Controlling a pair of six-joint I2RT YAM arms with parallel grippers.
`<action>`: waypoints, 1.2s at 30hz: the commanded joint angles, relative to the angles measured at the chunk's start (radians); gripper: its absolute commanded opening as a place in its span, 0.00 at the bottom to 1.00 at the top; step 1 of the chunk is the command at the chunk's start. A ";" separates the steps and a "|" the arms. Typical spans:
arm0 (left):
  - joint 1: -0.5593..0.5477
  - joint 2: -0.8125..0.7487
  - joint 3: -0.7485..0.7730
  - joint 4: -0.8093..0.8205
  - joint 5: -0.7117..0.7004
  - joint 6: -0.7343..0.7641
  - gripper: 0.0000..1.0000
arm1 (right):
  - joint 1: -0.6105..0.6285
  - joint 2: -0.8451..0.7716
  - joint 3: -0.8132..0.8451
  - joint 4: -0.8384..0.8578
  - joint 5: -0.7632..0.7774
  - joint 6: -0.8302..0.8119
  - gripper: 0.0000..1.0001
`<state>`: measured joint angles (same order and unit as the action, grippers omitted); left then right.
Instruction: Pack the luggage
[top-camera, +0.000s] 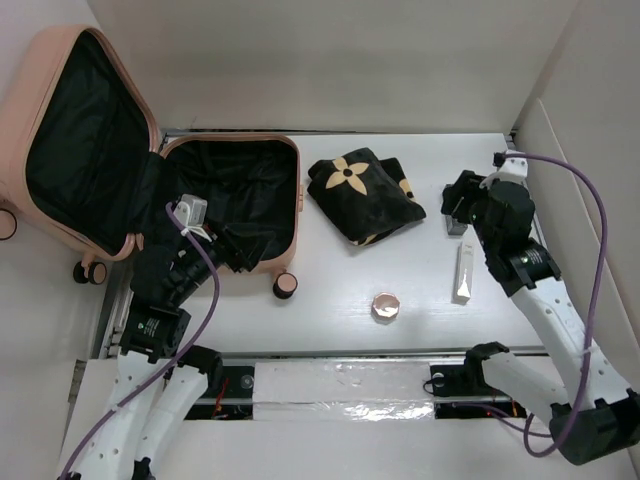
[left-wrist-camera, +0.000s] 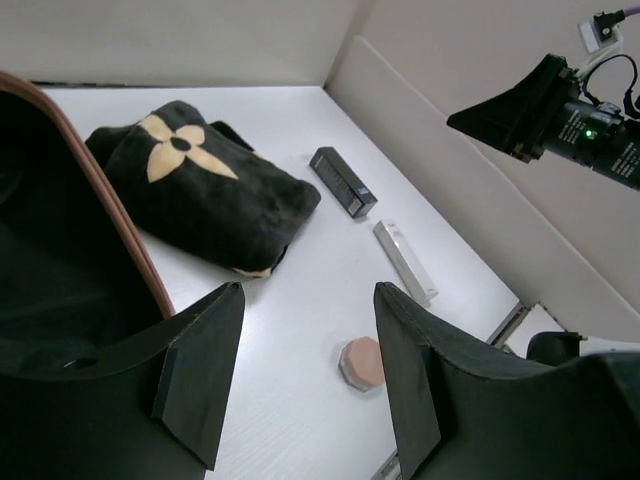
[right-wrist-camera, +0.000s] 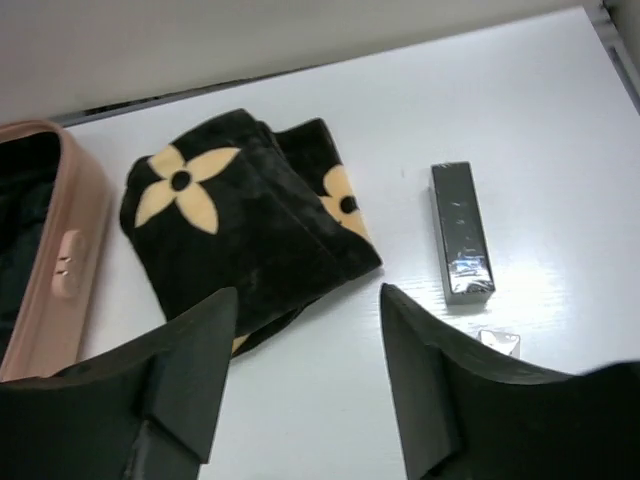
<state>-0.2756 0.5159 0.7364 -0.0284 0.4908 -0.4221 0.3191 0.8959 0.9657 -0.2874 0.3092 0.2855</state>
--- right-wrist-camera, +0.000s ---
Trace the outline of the pink hard-shell suitcase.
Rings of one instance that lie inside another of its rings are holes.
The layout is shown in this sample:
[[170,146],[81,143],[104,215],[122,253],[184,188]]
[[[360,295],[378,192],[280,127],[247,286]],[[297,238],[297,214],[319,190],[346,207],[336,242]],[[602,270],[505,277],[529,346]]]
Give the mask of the pink hard-shell suitcase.
[[111,197],[99,162],[64,128],[2,126],[2,381],[76,362]]

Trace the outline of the black glossy rectangular box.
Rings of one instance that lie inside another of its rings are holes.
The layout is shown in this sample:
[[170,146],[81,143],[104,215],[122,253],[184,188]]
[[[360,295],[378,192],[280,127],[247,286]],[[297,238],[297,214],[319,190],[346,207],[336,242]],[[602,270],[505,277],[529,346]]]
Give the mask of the black glossy rectangular box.
[[471,165],[435,164],[429,194],[445,303],[484,305],[495,293]]

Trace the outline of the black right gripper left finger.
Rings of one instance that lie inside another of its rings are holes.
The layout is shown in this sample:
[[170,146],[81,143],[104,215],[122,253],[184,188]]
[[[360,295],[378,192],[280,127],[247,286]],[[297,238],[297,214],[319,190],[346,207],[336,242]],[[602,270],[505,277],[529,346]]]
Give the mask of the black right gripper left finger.
[[161,327],[47,378],[1,385],[4,479],[195,479],[235,336],[223,288]]

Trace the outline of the black towel with cream flowers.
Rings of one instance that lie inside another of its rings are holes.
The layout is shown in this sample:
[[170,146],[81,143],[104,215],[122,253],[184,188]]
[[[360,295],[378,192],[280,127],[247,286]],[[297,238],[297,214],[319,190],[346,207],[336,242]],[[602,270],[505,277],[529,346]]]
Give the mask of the black towel with cream flowers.
[[120,225],[167,319],[226,287],[242,355],[382,265],[326,122],[237,109],[131,167]]

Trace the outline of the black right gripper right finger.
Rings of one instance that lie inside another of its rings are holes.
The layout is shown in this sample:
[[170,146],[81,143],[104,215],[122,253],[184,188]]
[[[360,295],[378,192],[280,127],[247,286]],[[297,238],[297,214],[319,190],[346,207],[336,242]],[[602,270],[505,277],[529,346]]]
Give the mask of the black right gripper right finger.
[[500,353],[398,287],[381,327],[411,479],[635,479],[639,366],[577,375]]

